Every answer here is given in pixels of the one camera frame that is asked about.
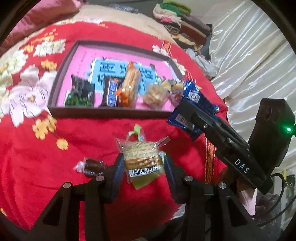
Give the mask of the hand holding other gripper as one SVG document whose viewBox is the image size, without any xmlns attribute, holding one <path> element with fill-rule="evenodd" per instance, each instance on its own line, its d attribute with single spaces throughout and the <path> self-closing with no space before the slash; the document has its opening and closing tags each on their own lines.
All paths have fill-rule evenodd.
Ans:
<svg viewBox="0 0 296 241">
<path fill-rule="evenodd" d="M 242 177 L 236 176 L 228 167 L 219 174 L 219 180 L 230 185 L 230 190 L 238 198 L 247 212 L 254 216 L 256 214 L 257 189 L 250 187 Z"/>
</svg>

